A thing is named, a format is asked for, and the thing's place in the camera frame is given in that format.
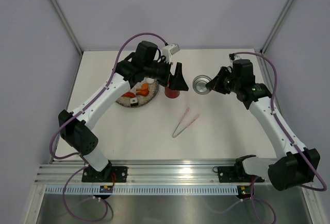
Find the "silver tin lid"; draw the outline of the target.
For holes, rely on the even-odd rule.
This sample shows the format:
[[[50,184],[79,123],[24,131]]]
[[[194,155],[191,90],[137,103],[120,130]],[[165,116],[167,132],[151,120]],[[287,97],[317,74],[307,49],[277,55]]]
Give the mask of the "silver tin lid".
[[[198,75],[192,81],[193,90],[200,95],[206,95],[211,90],[206,87],[206,84],[211,81],[211,78],[206,75]]]

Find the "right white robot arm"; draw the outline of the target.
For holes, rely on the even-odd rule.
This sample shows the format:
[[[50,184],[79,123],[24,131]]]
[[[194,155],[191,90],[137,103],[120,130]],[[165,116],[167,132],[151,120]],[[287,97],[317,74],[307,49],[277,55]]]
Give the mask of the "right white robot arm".
[[[221,67],[206,88],[221,94],[235,93],[260,123],[275,151],[276,162],[255,155],[237,158],[234,175],[238,180],[259,176],[278,191],[313,181],[320,154],[316,149],[308,149],[289,128],[267,86],[256,82],[250,60],[237,59],[231,66]]]

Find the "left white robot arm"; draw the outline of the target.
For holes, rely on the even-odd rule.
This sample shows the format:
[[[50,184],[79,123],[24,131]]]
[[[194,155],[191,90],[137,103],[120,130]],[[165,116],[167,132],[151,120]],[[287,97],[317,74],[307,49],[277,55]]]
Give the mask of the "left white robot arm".
[[[172,91],[189,89],[181,63],[178,62],[175,72],[171,73],[170,59],[179,52],[179,46],[166,45],[160,59],[156,59],[158,50],[152,42],[140,42],[133,53],[117,62],[109,79],[89,99],[72,112],[63,110],[58,116],[61,138],[94,169],[93,175],[101,182],[111,177],[111,162],[99,149],[92,129],[111,105],[145,78],[155,79]]]

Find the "pink metal tongs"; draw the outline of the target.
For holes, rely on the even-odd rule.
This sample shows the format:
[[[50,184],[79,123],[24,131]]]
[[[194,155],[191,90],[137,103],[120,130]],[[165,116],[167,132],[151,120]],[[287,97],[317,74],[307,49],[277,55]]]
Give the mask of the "pink metal tongs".
[[[190,108],[186,108],[179,121],[177,122],[171,137],[173,139],[177,138],[180,134],[182,134],[186,129],[188,129],[199,117],[200,114],[195,114],[191,118],[189,118]]]

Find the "red cylindrical tin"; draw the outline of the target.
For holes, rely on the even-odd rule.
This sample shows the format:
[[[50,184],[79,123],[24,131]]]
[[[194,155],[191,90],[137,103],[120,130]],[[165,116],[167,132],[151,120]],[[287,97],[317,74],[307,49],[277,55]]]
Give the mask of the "red cylindrical tin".
[[[167,98],[174,99],[180,95],[179,90],[171,90],[169,87],[165,87],[164,94]]]

